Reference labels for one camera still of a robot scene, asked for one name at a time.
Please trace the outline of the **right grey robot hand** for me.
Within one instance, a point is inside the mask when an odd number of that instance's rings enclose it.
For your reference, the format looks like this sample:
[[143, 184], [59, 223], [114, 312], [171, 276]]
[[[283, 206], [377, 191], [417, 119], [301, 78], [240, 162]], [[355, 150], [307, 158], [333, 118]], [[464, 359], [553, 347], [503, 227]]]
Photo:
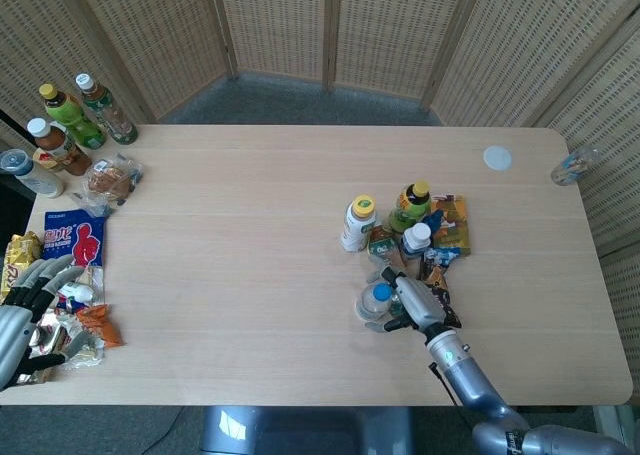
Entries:
[[365, 327], [377, 333], [412, 328], [429, 340], [448, 330], [443, 308], [423, 282], [407, 277], [390, 265], [383, 266], [379, 275], [398, 295], [404, 312], [385, 323], [366, 321]]

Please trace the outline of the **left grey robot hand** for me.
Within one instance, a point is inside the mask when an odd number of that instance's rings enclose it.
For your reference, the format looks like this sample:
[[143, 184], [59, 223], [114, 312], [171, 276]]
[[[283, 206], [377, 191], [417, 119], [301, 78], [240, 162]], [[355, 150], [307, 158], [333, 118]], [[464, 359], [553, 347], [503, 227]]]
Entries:
[[71, 255], [33, 262], [14, 281], [1, 303], [1, 389], [48, 381], [54, 368], [94, 344], [86, 329], [66, 334], [64, 327], [42, 325], [60, 288], [84, 268]]

